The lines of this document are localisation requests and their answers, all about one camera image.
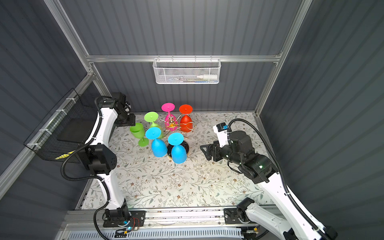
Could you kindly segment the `lime green wine glass front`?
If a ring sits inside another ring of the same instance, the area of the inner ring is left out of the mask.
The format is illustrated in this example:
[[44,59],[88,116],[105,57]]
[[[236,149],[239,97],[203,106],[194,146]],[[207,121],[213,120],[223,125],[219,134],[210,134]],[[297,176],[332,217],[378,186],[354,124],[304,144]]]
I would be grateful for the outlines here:
[[140,147],[145,147],[149,144],[149,140],[145,137],[146,131],[142,123],[136,123],[134,126],[131,126],[130,132],[135,138],[139,139],[138,145]]

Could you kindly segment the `lime green wine glass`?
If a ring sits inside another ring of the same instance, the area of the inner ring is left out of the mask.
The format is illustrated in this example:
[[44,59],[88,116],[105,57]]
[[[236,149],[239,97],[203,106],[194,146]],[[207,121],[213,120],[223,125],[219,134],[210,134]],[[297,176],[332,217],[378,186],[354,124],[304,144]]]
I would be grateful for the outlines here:
[[162,139],[164,137],[164,131],[162,126],[156,123],[156,120],[158,118],[159,118],[159,114],[157,112],[148,112],[144,116],[145,121],[150,123],[149,128],[159,128],[161,130],[161,134],[158,137],[158,139]]
[[149,144],[149,140],[145,137],[146,131],[142,123],[136,123],[134,126],[131,126],[130,132],[135,138],[139,139],[138,145],[140,147],[145,147]]

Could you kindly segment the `blue wine glass front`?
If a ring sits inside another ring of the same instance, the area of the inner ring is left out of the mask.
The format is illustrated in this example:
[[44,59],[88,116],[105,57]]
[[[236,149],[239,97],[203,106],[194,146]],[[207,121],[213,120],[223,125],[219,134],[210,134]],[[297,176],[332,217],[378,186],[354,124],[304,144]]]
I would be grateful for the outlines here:
[[182,146],[184,136],[181,133],[173,133],[169,136],[168,142],[173,146],[171,150],[172,160],[176,164],[182,164],[187,160],[187,151]]

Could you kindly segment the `blue wine glass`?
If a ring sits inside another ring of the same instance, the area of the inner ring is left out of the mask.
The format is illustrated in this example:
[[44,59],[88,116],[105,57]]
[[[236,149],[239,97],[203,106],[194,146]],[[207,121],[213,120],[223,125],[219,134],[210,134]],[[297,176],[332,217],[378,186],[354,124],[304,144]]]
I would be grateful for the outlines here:
[[168,142],[173,146],[171,150],[172,160],[176,164],[182,164],[187,160],[187,151],[182,146],[184,136],[181,133],[173,133],[169,136]]
[[149,140],[152,140],[152,145],[151,145],[152,151],[153,151],[154,156],[157,158],[164,157],[168,151],[165,142],[163,140],[159,139],[161,134],[162,134],[161,129],[159,129],[157,127],[149,128],[146,131],[146,137]]

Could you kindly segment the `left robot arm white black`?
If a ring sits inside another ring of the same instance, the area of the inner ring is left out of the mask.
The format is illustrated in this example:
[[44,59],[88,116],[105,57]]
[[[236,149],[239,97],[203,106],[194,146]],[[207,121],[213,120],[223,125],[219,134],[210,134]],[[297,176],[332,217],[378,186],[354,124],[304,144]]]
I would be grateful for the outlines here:
[[109,141],[115,127],[135,123],[130,104],[122,93],[112,93],[110,98],[97,97],[97,119],[86,143],[89,146],[78,152],[80,160],[91,175],[98,176],[103,196],[108,202],[103,215],[104,227],[121,227],[132,230],[136,225],[125,197],[118,186],[115,168],[117,156],[110,150]]

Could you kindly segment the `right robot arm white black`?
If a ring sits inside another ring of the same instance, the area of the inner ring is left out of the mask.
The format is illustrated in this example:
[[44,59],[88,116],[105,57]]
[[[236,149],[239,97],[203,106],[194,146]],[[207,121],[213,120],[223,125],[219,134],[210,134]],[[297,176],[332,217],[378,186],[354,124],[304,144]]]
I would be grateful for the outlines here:
[[334,240],[338,236],[335,229],[324,226],[283,185],[277,167],[268,157],[255,152],[250,136],[243,131],[221,131],[218,138],[213,144],[200,147],[206,159],[236,164],[239,172],[259,185],[283,214],[278,217],[245,198],[237,205],[241,222],[255,222],[281,240]]

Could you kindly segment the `lime green wine glass back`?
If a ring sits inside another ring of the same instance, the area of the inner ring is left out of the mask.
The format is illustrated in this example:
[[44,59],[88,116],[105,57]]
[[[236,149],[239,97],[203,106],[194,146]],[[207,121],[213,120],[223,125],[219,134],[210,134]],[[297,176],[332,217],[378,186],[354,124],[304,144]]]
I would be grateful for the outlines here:
[[158,118],[159,118],[159,114],[157,112],[148,112],[144,116],[145,121],[150,123],[149,128],[159,128],[161,130],[161,134],[158,137],[158,139],[162,139],[164,137],[164,131],[162,126],[156,123],[156,120]]

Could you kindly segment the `red wine glass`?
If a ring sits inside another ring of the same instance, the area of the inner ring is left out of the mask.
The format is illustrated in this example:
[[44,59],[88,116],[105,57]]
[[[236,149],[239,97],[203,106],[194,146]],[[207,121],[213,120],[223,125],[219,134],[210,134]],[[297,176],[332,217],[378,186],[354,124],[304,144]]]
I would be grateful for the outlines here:
[[187,104],[181,105],[179,111],[182,115],[184,115],[180,120],[181,131],[185,133],[191,132],[194,128],[194,123],[190,117],[190,114],[193,111],[193,107]]

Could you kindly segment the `gold wine glass rack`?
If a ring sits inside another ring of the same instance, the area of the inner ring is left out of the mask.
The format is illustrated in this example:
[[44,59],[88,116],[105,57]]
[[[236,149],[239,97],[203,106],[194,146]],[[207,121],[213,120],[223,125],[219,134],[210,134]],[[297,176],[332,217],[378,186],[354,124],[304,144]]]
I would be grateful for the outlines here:
[[187,160],[189,145],[184,134],[191,132],[195,128],[188,113],[181,113],[181,118],[177,118],[171,112],[165,117],[165,127],[167,136],[167,155],[176,164],[182,164]]

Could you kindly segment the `blue wine glass left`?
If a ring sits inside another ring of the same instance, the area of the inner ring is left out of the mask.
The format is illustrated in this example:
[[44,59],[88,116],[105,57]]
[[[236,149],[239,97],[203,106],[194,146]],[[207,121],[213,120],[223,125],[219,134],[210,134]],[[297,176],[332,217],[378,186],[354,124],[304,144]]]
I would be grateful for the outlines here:
[[157,127],[149,128],[146,131],[146,137],[149,140],[152,140],[152,145],[151,145],[152,151],[153,151],[154,156],[157,158],[164,157],[168,151],[165,142],[163,140],[159,139],[161,134],[162,134],[161,129],[159,129]]

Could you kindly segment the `magenta wine glass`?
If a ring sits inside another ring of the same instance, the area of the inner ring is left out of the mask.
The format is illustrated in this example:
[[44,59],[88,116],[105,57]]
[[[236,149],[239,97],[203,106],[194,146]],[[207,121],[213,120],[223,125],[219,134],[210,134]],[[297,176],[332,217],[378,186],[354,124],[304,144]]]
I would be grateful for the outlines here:
[[179,127],[178,118],[172,114],[172,111],[175,109],[175,105],[173,103],[165,103],[162,105],[162,111],[166,112],[167,115],[165,117],[165,127],[168,132],[175,132]]

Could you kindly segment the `black pad in basket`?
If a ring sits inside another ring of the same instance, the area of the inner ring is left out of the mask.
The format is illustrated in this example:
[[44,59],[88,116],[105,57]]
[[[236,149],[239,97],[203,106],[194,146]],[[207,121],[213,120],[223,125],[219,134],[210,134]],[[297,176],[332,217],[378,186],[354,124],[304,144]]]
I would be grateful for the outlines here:
[[57,140],[83,144],[90,136],[95,122],[95,120],[71,119],[58,135]]

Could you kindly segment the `yellow black striped item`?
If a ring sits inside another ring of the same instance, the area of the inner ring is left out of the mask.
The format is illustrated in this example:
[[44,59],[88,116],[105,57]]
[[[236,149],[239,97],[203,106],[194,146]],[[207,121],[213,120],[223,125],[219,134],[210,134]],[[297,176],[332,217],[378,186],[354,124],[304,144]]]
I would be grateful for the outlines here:
[[83,161],[86,159],[85,157],[85,150],[88,148],[88,146],[82,146],[74,151],[71,151],[71,152],[68,152],[68,153],[65,153],[65,154],[62,154],[58,157],[55,158],[55,160],[68,160],[69,158],[71,158],[71,156],[73,157],[76,157],[77,159],[79,159],[80,161]]

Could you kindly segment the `white marker in basket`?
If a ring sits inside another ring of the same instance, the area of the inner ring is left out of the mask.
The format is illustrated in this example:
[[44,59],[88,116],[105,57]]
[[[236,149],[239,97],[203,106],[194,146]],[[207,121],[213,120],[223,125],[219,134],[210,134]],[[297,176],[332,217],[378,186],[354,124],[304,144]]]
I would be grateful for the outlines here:
[[219,77],[218,75],[199,75],[197,76],[197,78],[207,80],[207,81],[216,81]]

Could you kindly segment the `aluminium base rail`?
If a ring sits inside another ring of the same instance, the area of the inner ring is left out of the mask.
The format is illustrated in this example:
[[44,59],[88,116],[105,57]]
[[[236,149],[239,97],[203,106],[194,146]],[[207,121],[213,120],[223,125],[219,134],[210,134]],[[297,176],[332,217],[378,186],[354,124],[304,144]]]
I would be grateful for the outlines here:
[[236,214],[236,208],[187,207],[133,209],[136,217],[128,227],[103,226],[102,215],[98,214],[100,231],[109,240],[244,240],[249,235],[263,233],[254,222],[243,223]]

